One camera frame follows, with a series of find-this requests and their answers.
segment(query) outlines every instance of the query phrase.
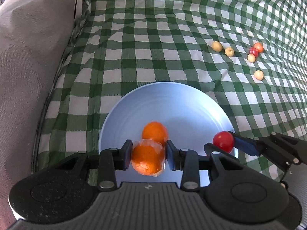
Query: checkered tablecloth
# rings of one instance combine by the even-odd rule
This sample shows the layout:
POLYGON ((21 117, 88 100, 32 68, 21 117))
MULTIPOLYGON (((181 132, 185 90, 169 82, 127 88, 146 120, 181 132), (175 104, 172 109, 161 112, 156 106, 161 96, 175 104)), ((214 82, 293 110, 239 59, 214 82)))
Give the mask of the checkered tablecloth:
MULTIPOLYGON (((307 0, 84 0, 90 15, 61 67, 37 135, 36 169, 98 153, 112 106, 133 89, 174 81, 208 94, 245 137, 307 140, 307 0), (234 57, 214 52, 213 41, 234 57), (248 49, 262 42, 255 63, 248 49), (265 78, 253 74, 262 70, 265 78)), ((240 161, 278 179, 266 158, 240 161)))

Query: orange ball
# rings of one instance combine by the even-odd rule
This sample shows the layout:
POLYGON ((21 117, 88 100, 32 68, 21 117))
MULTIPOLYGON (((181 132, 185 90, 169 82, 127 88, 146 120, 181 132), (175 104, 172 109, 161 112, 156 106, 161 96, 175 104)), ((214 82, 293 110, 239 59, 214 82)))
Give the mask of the orange ball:
POLYGON ((261 43, 257 42, 254 44, 254 47, 257 49, 258 53, 262 53, 263 52, 263 46, 261 43))
POLYGON ((151 139, 164 146, 168 140, 168 132, 162 123, 150 122, 143 129, 142 139, 151 139))
POLYGON ((132 150, 131 164, 142 175, 154 176, 163 169, 165 149, 150 139, 141 140, 132 150))

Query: ribbed gray panel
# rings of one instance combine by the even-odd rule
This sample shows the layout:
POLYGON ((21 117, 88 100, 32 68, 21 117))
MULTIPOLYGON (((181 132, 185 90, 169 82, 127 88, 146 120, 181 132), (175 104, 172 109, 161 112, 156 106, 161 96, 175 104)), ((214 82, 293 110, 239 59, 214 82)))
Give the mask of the ribbed gray panel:
POLYGON ((307 227, 307 165, 291 165, 283 179, 288 184, 288 192, 296 197, 302 206, 301 226, 307 227))
POLYGON ((73 220, 54 225, 18 221, 11 230, 286 230, 279 222, 241 225, 214 215, 197 193, 175 183, 123 183, 102 192, 73 220))

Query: blue plate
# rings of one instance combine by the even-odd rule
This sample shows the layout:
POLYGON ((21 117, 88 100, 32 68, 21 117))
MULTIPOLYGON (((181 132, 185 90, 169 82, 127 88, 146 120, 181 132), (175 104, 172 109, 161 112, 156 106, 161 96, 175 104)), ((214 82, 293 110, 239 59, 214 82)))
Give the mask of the blue plate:
MULTIPOLYGON (((125 95, 110 111, 99 137, 99 152, 121 148, 127 139, 138 141, 144 126, 161 122, 168 129, 169 139, 177 149, 188 148, 206 155, 204 145, 211 143, 220 131, 234 131, 222 108, 208 95, 188 85, 158 82, 141 86, 125 95)), ((232 154, 238 157, 238 150, 232 154)), ((182 171, 171 171, 168 163, 158 177, 137 173, 130 164, 128 170, 116 171, 121 182, 177 182, 182 171)), ((201 186, 209 184, 208 172, 200 171, 201 186)))

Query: cherry tomato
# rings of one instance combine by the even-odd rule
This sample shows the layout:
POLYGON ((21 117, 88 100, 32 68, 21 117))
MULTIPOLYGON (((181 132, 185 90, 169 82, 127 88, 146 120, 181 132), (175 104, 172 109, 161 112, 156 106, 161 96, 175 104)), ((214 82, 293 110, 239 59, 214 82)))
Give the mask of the cherry tomato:
POLYGON ((254 44, 254 47, 257 49, 258 53, 262 53, 263 52, 263 46, 261 43, 257 42, 254 44))
POLYGON ((223 151, 230 153, 234 147, 234 138, 229 132, 221 131, 215 134, 212 143, 223 151))
POLYGON ((250 54, 254 55, 254 56, 257 58, 257 57, 258 57, 257 48, 251 47, 251 48, 250 48, 250 54))

